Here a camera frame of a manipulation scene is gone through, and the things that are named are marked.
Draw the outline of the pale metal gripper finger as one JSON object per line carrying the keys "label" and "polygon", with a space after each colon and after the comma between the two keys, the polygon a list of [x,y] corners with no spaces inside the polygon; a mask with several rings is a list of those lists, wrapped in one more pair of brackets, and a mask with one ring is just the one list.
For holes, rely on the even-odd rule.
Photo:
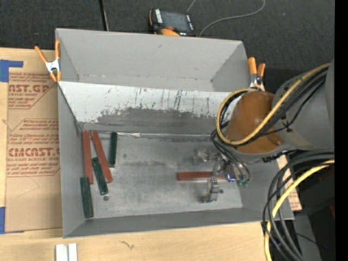
{"label": "pale metal gripper finger", "polygon": [[203,202],[213,202],[218,198],[220,192],[220,185],[216,177],[211,177],[208,181],[208,187],[206,194],[202,197]]}
{"label": "pale metal gripper finger", "polygon": [[212,151],[211,149],[204,148],[204,149],[197,149],[194,152],[194,155],[192,157],[192,164],[193,165],[201,165],[202,163],[207,163],[210,161],[217,161],[218,154],[215,151]]}

